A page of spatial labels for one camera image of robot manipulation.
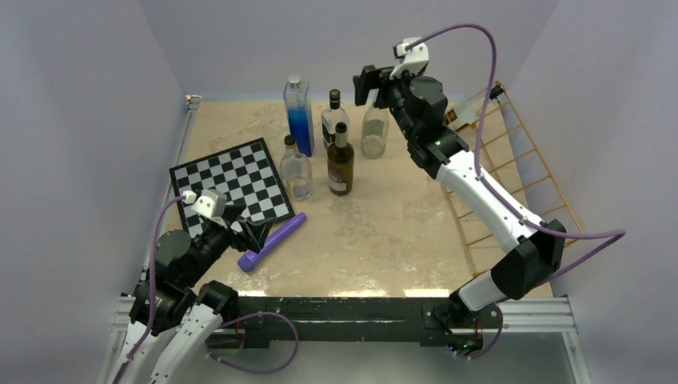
clear glass bottle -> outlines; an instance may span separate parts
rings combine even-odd
[[[384,154],[389,121],[389,109],[376,108],[373,101],[362,120],[361,151],[366,158],[379,158]]]
[[[299,152],[291,134],[285,136],[285,156],[280,161],[280,176],[287,195],[294,200],[306,200],[313,194],[311,161]]]
[[[334,142],[334,127],[343,122],[349,126],[349,114],[344,108],[341,108],[341,92],[331,90],[329,92],[329,108],[322,111],[320,115],[322,120],[322,143],[325,149]]]
[[[283,99],[287,110],[289,134],[297,140],[299,151],[311,157],[314,144],[313,116],[308,93],[309,84],[303,82],[301,76],[293,74],[287,78]]]

glass bottle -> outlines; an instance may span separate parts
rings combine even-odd
[[[283,99],[287,110],[289,134],[297,140],[299,151],[308,157],[313,154],[313,117],[311,115],[311,100],[309,98],[309,84],[301,80],[298,74],[287,78]]]
[[[366,158],[379,158],[386,149],[389,136],[389,109],[369,105],[362,120],[361,151]]]
[[[335,127],[337,133],[336,140],[327,149],[329,190],[337,196],[349,194],[353,188],[353,160],[355,159],[355,154],[353,146],[349,143],[347,130],[348,128],[345,123],[338,123]]]
[[[291,134],[285,136],[285,156],[280,161],[280,175],[287,195],[294,200],[306,200],[313,194],[311,161],[299,152]]]
[[[322,111],[320,115],[322,120],[322,143],[325,149],[334,142],[334,127],[343,122],[349,126],[349,114],[344,108],[341,108],[341,92],[331,90],[329,92],[329,108]]]

gray wall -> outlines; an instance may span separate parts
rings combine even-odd
[[[560,0],[509,89],[584,228],[628,230],[554,286],[596,384],[678,375],[677,35],[676,2]]]
[[[0,382],[93,382],[185,98],[136,0],[0,2]]]
[[[499,45],[498,78],[509,84],[556,0],[140,0],[174,73],[189,93],[210,98],[280,98],[299,73],[315,97],[368,64],[389,66],[392,45],[458,22],[487,26]],[[428,73],[458,94],[477,92],[489,72],[489,44],[474,30],[429,43]]]

bottle cap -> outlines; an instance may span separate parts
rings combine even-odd
[[[289,82],[289,87],[293,89],[297,89],[301,86],[301,76],[298,74],[291,74],[287,78],[287,82]]]
[[[331,90],[329,92],[329,107],[333,110],[339,109],[339,102],[341,100],[341,92],[339,90]]]
[[[338,134],[345,134],[348,127],[345,122],[338,122],[337,126],[334,127]]]
[[[294,146],[295,144],[297,144],[297,140],[294,139],[294,136],[292,136],[291,134],[288,134],[287,136],[285,136],[285,145],[286,146]]]

empty glass bottle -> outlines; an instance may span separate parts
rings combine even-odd
[[[361,151],[366,158],[379,158],[386,149],[389,136],[389,109],[369,105],[362,121]]]
[[[280,176],[287,195],[294,200],[306,200],[313,194],[311,161],[299,152],[294,136],[285,136],[285,156],[280,161]]]

